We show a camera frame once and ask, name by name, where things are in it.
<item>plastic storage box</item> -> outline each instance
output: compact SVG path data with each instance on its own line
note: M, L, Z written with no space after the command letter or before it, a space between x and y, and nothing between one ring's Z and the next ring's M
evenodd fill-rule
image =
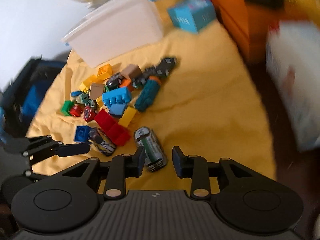
M162 37L161 19L153 2L111 0L86 15L62 40L94 68Z

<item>white plastic box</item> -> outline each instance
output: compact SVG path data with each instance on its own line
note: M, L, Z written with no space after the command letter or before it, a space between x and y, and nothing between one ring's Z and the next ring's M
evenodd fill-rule
M62 40L94 68L162 37L163 27L154 3L111 0L87 14Z
M280 22L267 43L270 73L299 151L320 146L320 30L309 22Z

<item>light blue duplo brick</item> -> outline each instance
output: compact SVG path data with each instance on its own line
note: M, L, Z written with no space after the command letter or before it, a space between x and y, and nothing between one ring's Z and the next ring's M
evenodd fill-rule
M103 104L108 108L113 104L127 104L131 99L131 93L126 87L117 88L102 94Z

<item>red toy car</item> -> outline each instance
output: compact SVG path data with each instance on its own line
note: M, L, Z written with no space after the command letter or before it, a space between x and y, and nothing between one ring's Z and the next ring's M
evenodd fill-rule
M75 105L75 106L70 108L69 113L72 116L79 117L83 113L83 110L82 110L82 108L80 106Z
M94 117L97 115L98 111L96 109L91 108L89 105L86 105L84 108L83 119L86 122L91 122Z

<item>white wall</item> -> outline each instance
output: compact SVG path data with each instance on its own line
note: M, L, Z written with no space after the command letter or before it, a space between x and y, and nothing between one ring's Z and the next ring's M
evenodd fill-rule
M32 56L63 58L61 38L88 12L72 0L0 0L0 89Z

